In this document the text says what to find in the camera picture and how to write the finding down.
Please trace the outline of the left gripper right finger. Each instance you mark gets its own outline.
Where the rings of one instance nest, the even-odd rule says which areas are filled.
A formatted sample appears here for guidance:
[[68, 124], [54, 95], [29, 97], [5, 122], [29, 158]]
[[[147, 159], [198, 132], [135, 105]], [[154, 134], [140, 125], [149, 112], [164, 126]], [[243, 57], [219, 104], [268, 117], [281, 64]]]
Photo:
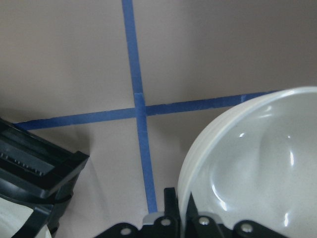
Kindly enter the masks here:
[[317, 212], [300, 204], [287, 211], [250, 200], [233, 206], [219, 200], [220, 210], [203, 209], [194, 195], [188, 199], [190, 238], [315, 238]]

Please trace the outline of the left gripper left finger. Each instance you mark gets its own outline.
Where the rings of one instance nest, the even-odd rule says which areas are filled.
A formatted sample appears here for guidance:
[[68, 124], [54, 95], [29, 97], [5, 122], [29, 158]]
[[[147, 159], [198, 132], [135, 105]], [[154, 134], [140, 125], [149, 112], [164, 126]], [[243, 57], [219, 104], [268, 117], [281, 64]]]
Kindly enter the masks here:
[[144, 217], [142, 237], [180, 237], [180, 215], [175, 188], [164, 189], [164, 211], [149, 213]]

